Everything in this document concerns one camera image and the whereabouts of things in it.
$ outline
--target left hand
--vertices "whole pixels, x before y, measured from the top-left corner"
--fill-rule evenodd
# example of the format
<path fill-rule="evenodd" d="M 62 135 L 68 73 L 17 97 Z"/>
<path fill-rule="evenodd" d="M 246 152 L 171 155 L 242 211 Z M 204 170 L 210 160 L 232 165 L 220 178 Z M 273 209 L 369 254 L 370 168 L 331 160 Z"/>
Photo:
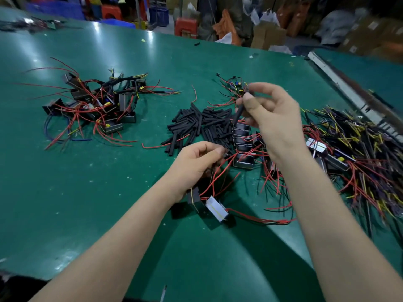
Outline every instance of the left hand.
<path fill-rule="evenodd" d="M 184 147 L 162 177 L 175 193 L 175 202 L 179 202 L 204 173 L 210 176 L 211 167 L 223 159 L 225 152 L 223 146 L 207 141 Z"/>

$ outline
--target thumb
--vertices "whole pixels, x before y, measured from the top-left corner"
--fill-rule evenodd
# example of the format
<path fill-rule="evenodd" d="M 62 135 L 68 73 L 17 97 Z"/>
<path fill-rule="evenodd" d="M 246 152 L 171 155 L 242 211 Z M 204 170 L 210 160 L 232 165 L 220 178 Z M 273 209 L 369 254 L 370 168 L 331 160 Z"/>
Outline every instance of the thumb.
<path fill-rule="evenodd" d="M 206 153 L 204 156 L 198 158 L 198 166 L 200 169 L 206 170 L 211 167 L 212 164 L 219 161 L 225 153 L 225 148 L 220 146 L 211 152 Z"/>
<path fill-rule="evenodd" d="M 251 116 L 258 122 L 263 121 L 263 119 L 267 116 L 269 111 L 267 111 L 259 101 L 252 96 L 250 93 L 245 93 L 243 96 L 243 105 L 245 106 L 246 111 L 249 112 Z"/>

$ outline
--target hand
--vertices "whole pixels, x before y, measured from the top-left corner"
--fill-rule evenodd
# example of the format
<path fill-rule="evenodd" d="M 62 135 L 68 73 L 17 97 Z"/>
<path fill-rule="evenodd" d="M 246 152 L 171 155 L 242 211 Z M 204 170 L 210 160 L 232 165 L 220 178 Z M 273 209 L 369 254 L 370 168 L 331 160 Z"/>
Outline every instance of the hand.
<path fill-rule="evenodd" d="M 260 129 L 270 158 L 281 168 L 288 155 L 306 151 L 299 104 L 280 86 L 266 82 L 248 85 L 250 91 L 265 93 L 271 99 L 249 93 L 237 99 L 244 104 L 246 124 Z"/>
<path fill-rule="evenodd" d="M 221 162 L 226 149 L 221 145 L 202 141 L 184 147 L 165 173 L 163 180 L 169 182 L 170 190 L 177 193 L 175 201 L 183 195 L 206 174 L 211 175 L 212 166 Z"/>

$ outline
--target forearm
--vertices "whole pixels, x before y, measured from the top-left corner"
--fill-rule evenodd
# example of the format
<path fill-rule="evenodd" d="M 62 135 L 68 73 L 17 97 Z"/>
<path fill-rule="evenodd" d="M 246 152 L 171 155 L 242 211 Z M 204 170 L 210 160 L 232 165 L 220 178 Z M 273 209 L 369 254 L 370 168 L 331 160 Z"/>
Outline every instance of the forearm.
<path fill-rule="evenodd" d="M 169 193 L 170 186 L 163 177 L 32 301 L 122 301 L 170 203 L 178 197 Z"/>
<path fill-rule="evenodd" d="M 400 276 L 362 231 L 309 151 L 284 159 L 281 171 L 326 301 L 400 299 Z"/>

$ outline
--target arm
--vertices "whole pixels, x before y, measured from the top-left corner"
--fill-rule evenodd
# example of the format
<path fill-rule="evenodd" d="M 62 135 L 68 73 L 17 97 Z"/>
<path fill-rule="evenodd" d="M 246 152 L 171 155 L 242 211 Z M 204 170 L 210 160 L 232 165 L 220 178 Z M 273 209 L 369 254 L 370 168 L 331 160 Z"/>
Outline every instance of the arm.
<path fill-rule="evenodd" d="M 209 142 L 182 149 L 168 172 L 31 301 L 122 301 L 164 215 L 223 155 Z"/>
<path fill-rule="evenodd" d="M 249 84 L 243 103 L 247 124 L 259 126 L 270 158 L 279 166 L 297 212 L 326 301 L 398 301 L 403 281 L 362 231 L 330 179 L 310 155 L 300 107 L 281 87 Z"/>

